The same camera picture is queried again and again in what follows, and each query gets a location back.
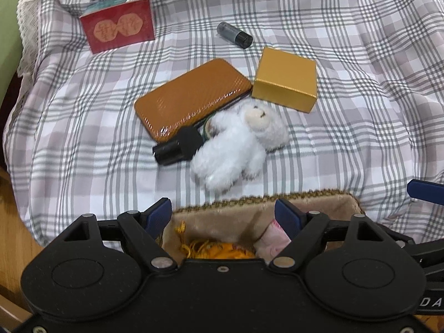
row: black plastic part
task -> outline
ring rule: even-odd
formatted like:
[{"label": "black plastic part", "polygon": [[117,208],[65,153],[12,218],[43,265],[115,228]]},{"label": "black plastic part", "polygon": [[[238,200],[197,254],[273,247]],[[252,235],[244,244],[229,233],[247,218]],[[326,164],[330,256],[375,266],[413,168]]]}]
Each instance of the black plastic part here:
[{"label": "black plastic part", "polygon": [[[36,326],[50,333],[430,333],[409,314],[443,314],[442,241],[400,248],[395,240],[409,237],[368,218],[301,213],[295,217],[306,218],[306,226],[278,256],[294,259],[292,267],[252,259],[185,260],[158,269],[152,259],[170,256],[147,226],[162,209],[169,211],[168,199],[116,220],[76,220],[25,269],[22,288],[35,314],[14,333]],[[102,239],[119,240],[127,254],[105,248]],[[328,241],[340,240],[341,248],[322,253]],[[230,319],[214,324],[215,312]]]},{"label": "black plastic part", "polygon": [[330,219],[327,214],[314,215],[305,228],[277,256],[277,258],[290,257],[294,259],[294,265],[291,268],[280,268],[274,264],[273,260],[269,267],[276,272],[296,272],[299,270],[305,263],[325,249],[323,235],[329,222]]},{"label": "black plastic part", "polygon": [[234,40],[235,44],[243,49],[248,49],[253,43],[253,37],[246,32],[239,32]]},{"label": "black plastic part", "polygon": [[157,163],[163,166],[189,161],[203,143],[196,127],[181,127],[173,138],[153,147],[153,155]]},{"label": "black plastic part", "polygon": [[444,239],[409,244],[404,250],[423,267],[427,279],[417,314],[444,315]]},{"label": "black plastic part", "polygon": [[[221,273],[220,266],[228,269]],[[261,260],[187,260],[171,274],[148,276],[138,298],[106,319],[61,325],[34,316],[15,333],[35,326],[48,333],[399,333],[405,327],[430,333],[413,317],[384,323],[337,317],[310,299],[297,275],[276,274]]]},{"label": "black plastic part", "polygon": [[305,280],[329,309],[373,321],[413,314],[426,284],[421,267],[368,217],[352,217],[343,245],[312,259]]},{"label": "black plastic part", "polygon": [[[172,260],[165,250],[156,244],[155,240],[145,232],[132,215],[128,213],[120,214],[117,217],[117,222],[123,232],[126,251],[148,272],[167,273],[177,269],[177,263]],[[151,261],[158,257],[170,258],[173,264],[166,269],[156,268]]]},{"label": "black plastic part", "polygon": [[103,245],[95,216],[81,216],[23,271],[33,312],[61,321],[88,321],[123,305],[142,275],[129,255]]},{"label": "black plastic part", "polygon": [[154,205],[141,213],[138,221],[151,238],[157,239],[161,236],[166,225],[170,222],[172,212],[173,208],[171,200],[168,198],[161,198]]}]

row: red booklet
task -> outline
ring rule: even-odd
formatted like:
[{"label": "red booklet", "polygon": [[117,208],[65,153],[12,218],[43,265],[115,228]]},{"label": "red booklet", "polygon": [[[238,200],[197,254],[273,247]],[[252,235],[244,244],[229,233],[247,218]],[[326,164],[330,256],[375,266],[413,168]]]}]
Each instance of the red booklet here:
[{"label": "red booklet", "polygon": [[155,39],[149,0],[98,2],[80,21],[93,54]]}]

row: blue clamp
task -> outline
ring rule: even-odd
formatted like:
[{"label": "blue clamp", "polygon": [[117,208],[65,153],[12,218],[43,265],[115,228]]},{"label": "blue clamp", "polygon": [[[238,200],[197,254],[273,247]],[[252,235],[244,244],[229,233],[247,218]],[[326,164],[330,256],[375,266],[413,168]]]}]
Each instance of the blue clamp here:
[{"label": "blue clamp", "polygon": [[413,179],[407,184],[407,194],[414,199],[444,205],[444,185]]},{"label": "blue clamp", "polygon": [[274,204],[274,217],[290,239],[294,239],[307,225],[307,214],[283,198]]},{"label": "blue clamp", "polygon": [[156,240],[163,232],[173,215],[171,200],[162,198],[140,215],[140,224]]}]

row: gold trim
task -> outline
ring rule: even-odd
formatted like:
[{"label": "gold trim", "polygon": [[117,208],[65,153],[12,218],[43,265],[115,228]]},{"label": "gold trim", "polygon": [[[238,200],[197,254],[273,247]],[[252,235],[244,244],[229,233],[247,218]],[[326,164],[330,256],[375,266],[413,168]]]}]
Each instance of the gold trim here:
[{"label": "gold trim", "polygon": [[271,82],[271,81],[268,81],[268,80],[256,79],[254,81],[254,83],[256,83],[256,82],[260,82],[262,84],[272,85],[272,86],[280,87],[282,89],[287,89],[287,90],[290,90],[290,91],[294,91],[295,93],[300,93],[300,94],[303,94],[303,95],[306,95],[306,96],[314,97],[315,99],[317,98],[317,94],[307,93],[306,91],[302,91],[300,89],[294,89],[292,87],[285,86],[285,85],[282,85],[282,84],[277,84],[275,82]]},{"label": "gold trim", "polygon": [[173,214],[176,213],[191,213],[199,210],[207,210],[207,209],[218,209],[225,208],[227,206],[243,206],[243,205],[251,205],[251,204],[260,204],[267,203],[270,201],[276,201],[277,199],[304,199],[304,198],[316,198],[317,196],[333,196],[333,195],[349,195],[355,201],[359,207],[359,210],[362,214],[365,214],[364,210],[360,205],[360,201],[351,193],[348,193],[339,189],[323,189],[323,190],[309,190],[308,192],[301,193],[290,193],[290,194],[274,194],[274,195],[265,195],[265,196],[244,196],[239,199],[231,199],[231,200],[221,200],[215,201],[214,203],[205,203],[201,206],[188,206],[185,208],[176,209]]}]

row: gold gift box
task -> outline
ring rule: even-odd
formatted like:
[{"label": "gold gift box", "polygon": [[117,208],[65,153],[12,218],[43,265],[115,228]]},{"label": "gold gift box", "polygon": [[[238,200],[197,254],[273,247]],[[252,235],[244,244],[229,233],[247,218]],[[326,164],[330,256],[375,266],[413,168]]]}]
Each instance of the gold gift box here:
[{"label": "gold gift box", "polygon": [[309,113],[317,99],[316,62],[264,48],[252,96]]}]

